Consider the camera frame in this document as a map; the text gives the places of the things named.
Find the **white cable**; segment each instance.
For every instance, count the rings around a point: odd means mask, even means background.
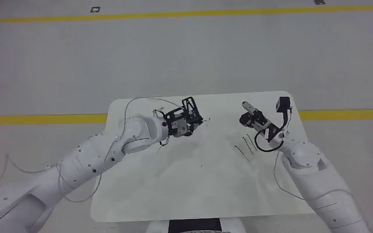
[[[18,167],[18,165],[16,165],[16,164],[14,163],[14,161],[10,158],[9,154],[6,154],[6,155],[5,155],[5,164],[4,164],[4,169],[3,169],[3,171],[2,171],[2,173],[1,173],[1,175],[0,175],[0,180],[1,180],[1,179],[4,177],[4,175],[5,175],[6,168],[7,168],[7,166],[8,166],[8,160],[10,161],[10,163],[11,163],[15,168],[17,168],[19,171],[21,171],[21,172],[23,172],[23,173],[27,173],[27,174],[37,174],[37,173],[41,173],[41,172],[46,171],[46,169],[44,169],[44,170],[40,170],[40,171],[26,171],[26,170],[24,170],[24,169]]]
[[[287,121],[286,128],[284,128],[284,130],[287,130],[287,128],[288,128],[288,126],[289,126],[289,124],[290,124],[290,121],[291,121],[291,116],[292,116],[292,113],[290,112],[290,117],[289,117],[289,120]],[[351,194],[349,191],[347,191],[347,190],[344,190],[344,189],[334,189],[334,190],[328,191],[328,192],[326,192],[326,193],[324,193],[324,194],[322,194],[322,195],[320,195],[320,196],[317,196],[317,197],[315,197],[315,198],[312,198],[312,199],[304,199],[304,198],[302,198],[302,197],[299,197],[299,196],[297,196],[297,195],[295,195],[295,194],[293,194],[293,193],[291,193],[291,192],[289,192],[289,191],[283,189],[283,188],[280,186],[280,184],[279,184],[279,182],[278,182],[278,180],[277,180],[277,176],[276,176],[276,166],[277,166],[277,159],[279,158],[279,154],[280,154],[280,151],[277,151],[277,156],[276,156],[276,160],[275,160],[275,166],[273,167],[273,177],[275,178],[276,184],[278,185],[279,189],[281,189],[282,191],[284,191],[284,192],[286,192],[286,193],[292,195],[293,197],[296,197],[296,198],[298,198],[298,199],[300,199],[300,200],[304,200],[304,201],[314,201],[314,200],[319,199],[319,198],[321,198],[321,197],[323,197],[323,196],[325,196],[325,195],[327,195],[327,194],[329,194],[329,193],[337,192],[337,191],[346,192],[346,193],[348,193],[348,194],[352,197],[352,194]]]
[[[127,115],[127,109],[128,109],[128,106],[129,106],[129,104],[130,104],[131,102],[133,102],[133,101],[135,101],[135,100],[138,100],[138,99],[140,99],[140,98],[149,98],[149,99],[152,99],[152,100],[161,100],[161,101],[168,102],[168,103],[170,103],[170,104],[173,104],[173,105],[175,105],[175,106],[181,108],[179,105],[177,105],[177,104],[175,104],[175,103],[173,103],[173,102],[171,102],[171,101],[164,100],[164,99],[162,99],[162,98],[138,97],[138,98],[133,98],[133,99],[131,99],[131,100],[127,103],[126,108],[124,109],[124,128],[123,128],[123,132],[122,132],[122,134],[120,135],[119,138],[117,138],[115,141],[113,141],[113,143],[111,144],[109,150],[107,151],[107,154],[106,154],[105,159],[104,159],[104,167],[103,167],[103,169],[100,171],[100,177],[99,177],[99,179],[98,179],[97,186],[96,186],[96,188],[94,189],[93,193],[92,193],[89,197],[87,197],[87,198],[85,198],[85,199],[83,199],[83,200],[79,200],[79,201],[71,200],[71,199],[67,198],[66,196],[64,197],[64,199],[66,199],[66,200],[69,201],[69,202],[73,202],[73,203],[81,203],[81,202],[85,202],[85,201],[87,201],[88,199],[90,199],[91,197],[93,197],[93,195],[97,192],[98,187],[99,187],[100,184],[101,184],[101,179],[102,179],[102,176],[103,176],[103,170],[105,170],[105,162],[106,162],[106,159],[107,159],[107,157],[108,157],[108,155],[109,155],[109,152],[110,152],[112,146],[114,145],[114,143],[117,142],[117,141],[119,141],[119,140],[121,140],[121,138],[122,138],[122,136],[123,136],[123,134],[124,134],[124,132],[125,132],[125,129],[126,129],[126,121],[127,121],[127,117],[126,117],[126,115]],[[60,191],[61,191],[60,178],[63,178],[62,175],[61,175],[61,165],[59,165],[59,169],[58,169],[58,164],[57,164],[57,171],[58,171],[58,187],[60,188]]]

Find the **black cable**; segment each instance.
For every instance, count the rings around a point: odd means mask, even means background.
[[[279,129],[279,132],[281,132],[281,130],[283,130],[283,129],[285,128],[286,124],[287,124],[287,121],[288,121],[287,112],[286,112],[286,113],[283,112],[283,119],[284,119],[284,123],[282,124],[281,128]],[[262,149],[261,147],[259,147],[258,142],[257,142],[256,140],[257,140],[258,136],[259,136],[262,132],[264,132],[264,131],[265,131],[265,129],[262,129],[262,130],[260,130],[260,131],[255,135],[255,137],[254,137],[254,142],[255,142],[256,147],[257,147],[260,151],[262,151],[262,152],[273,152],[273,151],[278,150],[279,148],[281,148],[281,146],[284,144],[284,141],[281,141],[281,143],[280,143],[277,147],[272,148],[272,149],[270,149],[270,150],[265,150],[265,149]]]
[[[254,137],[255,145],[256,145],[256,147],[257,147],[260,151],[262,151],[262,152],[273,152],[273,151],[275,151],[275,150],[278,150],[278,149],[279,149],[279,148],[284,144],[284,141],[281,141],[281,143],[279,144],[279,146],[277,146],[277,147],[275,147],[275,148],[272,148],[272,149],[270,149],[270,150],[262,149],[262,148],[258,145],[258,142],[256,142],[256,139],[258,138],[258,136],[259,136],[263,131],[264,131],[264,129],[261,130],[261,131],[259,131],[259,132],[255,135],[255,137]]]

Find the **black base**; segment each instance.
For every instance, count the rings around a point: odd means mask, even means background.
[[[198,230],[221,231],[220,220],[218,218],[170,220],[168,225],[168,233],[182,233]]]

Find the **metal rod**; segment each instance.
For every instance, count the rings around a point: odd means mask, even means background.
[[[246,139],[245,139],[245,137],[242,137],[244,140],[245,140],[245,143],[246,143],[246,145],[247,145],[247,147],[249,147],[249,144],[247,143],[247,141],[246,141]]]
[[[256,151],[258,151],[257,149],[256,149],[256,147],[255,147],[255,145],[254,145],[254,143],[252,142],[252,140],[251,140],[251,138],[250,138],[250,136],[248,135],[248,134],[246,134],[248,137],[249,137],[249,139],[250,139],[250,142],[251,142],[251,144],[254,146],[254,148],[255,148],[255,150]]]

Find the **tabletop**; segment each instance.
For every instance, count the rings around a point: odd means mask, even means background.
[[[93,196],[92,218],[120,222],[313,213],[306,202],[277,187],[273,178],[277,152],[256,151],[248,138],[253,139],[256,132],[238,121],[245,113],[241,103],[247,101],[277,126],[282,125],[282,114],[276,113],[280,96],[289,96],[293,107],[288,127],[291,137],[306,141],[295,102],[285,91],[193,96],[201,116],[210,120],[191,137],[171,137],[160,150],[155,144],[126,154],[103,174]],[[181,105],[185,97],[162,98]],[[110,105],[106,132],[118,127],[130,100]],[[159,100],[138,99],[129,105],[127,117],[152,116],[161,107],[164,112],[175,108]],[[261,136],[258,143],[268,147]],[[299,194],[283,166],[277,166],[276,175],[282,187]]]

